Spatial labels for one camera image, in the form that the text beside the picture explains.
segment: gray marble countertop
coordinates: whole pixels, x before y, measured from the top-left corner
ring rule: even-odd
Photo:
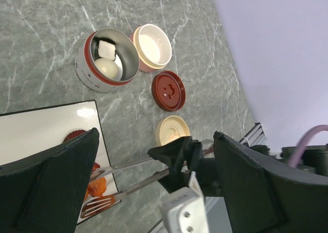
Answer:
[[[157,123],[170,115],[151,95],[154,74],[139,72],[110,93],[78,79],[74,57],[89,34],[112,28],[129,35],[153,23],[169,36],[166,67],[184,82],[187,100],[175,112],[197,139],[220,130],[239,139],[253,125],[212,0],[1,0],[0,112],[96,99],[112,164],[144,157]],[[115,175],[119,189],[162,168],[156,162]],[[158,183],[80,224],[76,232],[147,232],[159,219]]]

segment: white plate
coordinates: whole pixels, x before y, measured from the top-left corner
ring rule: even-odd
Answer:
[[[0,126],[0,165],[57,146],[72,131],[87,131],[96,127],[99,131],[99,147],[95,162],[101,167],[110,166],[95,101],[4,114],[0,116]],[[110,174],[105,178],[107,189],[103,195],[116,193],[118,190],[114,176]],[[85,202],[91,199],[93,197],[89,195]],[[78,223],[86,219],[79,217]]]

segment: tin can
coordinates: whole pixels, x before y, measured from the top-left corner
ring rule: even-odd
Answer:
[[[91,49],[93,39],[105,38],[113,41],[116,47],[115,63],[122,70],[120,80],[108,78],[95,64]],[[139,68],[138,52],[130,39],[119,31],[103,29],[92,33],[79,49],[75,57],[75,70],[80,80],[89,88],[108,92],[131,82]]]

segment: metal tongs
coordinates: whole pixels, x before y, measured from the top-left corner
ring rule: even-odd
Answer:
[[[153,183],[156,182],[169,174],[169,169],[165,169],[161,172],[156,172],[153,176],[150,176],[141,182],[132,185],[126,191],[120,191],[109,196],[101,196],[95,198],[91,201],[88,201],[86,204],[83,205],[81,210],[81,218],[87,218],[93,215],[96,215],[112,206],[116,205],[120,200],[128,196],[129,194]]]
[[[147,157],[147,158],[135,160],[135,161],[132,161],[129,163],[123,163],[123,164],[114,165],[114,166],[110,166],[110,167],[98,168],[91,174],[89,182],[92,182],[95,179],[104,177],[104,176],[112,174],[112,173],[121,172],[123,170],[130,169],[132,167],[147,164],[153,160],[154,160],[153,158]]]

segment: can lid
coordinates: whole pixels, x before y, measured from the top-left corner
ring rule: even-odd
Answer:
[[[162,120],[155,132],[155,139],[158,146],[165,145],[180,137],[190,136],[187,123],[179,116],[171,115]]]
[[[168,112],[181,109],[186,101],[182,80],[171,71],[163,71],[153,79],[152,94],[157,105]]]

